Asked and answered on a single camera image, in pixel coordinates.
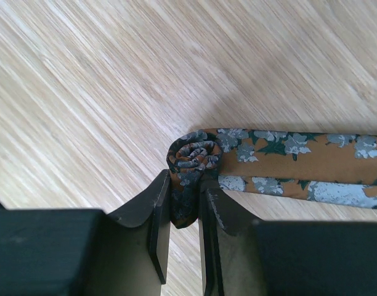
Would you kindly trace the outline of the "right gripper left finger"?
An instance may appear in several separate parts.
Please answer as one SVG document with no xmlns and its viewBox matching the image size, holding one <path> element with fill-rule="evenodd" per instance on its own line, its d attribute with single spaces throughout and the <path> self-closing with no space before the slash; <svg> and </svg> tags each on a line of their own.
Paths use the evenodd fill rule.
<svg viewBox="0 0 377 296">
<path fill-rule="evenodd" d="M 159 295 L 171 178 L 161 171 L 111 213 L 8 210 L 0 203 L 0 295 Z"/>
</svg>

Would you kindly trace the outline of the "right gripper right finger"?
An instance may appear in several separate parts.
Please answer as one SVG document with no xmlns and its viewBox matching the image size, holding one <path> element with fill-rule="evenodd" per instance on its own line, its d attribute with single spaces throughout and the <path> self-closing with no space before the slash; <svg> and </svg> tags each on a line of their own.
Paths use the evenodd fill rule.
<svg viewBox="0 0 377 296">
<path fill-rule="evenodd" d="M 377 223 L 266 221 L 200 184 L 205 295 L 377 295 Z"/>
</svg>

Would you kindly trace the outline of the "brown floral tie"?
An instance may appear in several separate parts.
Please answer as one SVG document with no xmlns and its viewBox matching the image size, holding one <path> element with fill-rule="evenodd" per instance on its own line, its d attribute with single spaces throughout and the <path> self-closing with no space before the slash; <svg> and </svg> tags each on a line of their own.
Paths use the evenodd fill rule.
<svg viewBox="0 0 377 296">
<path fill-rule="evenodd" d="M 230 191 L 377 209 L 377 135 L 200 129 L 167 153 L 171 221 L 198 217 L 200 180 Z"/>
</svg>

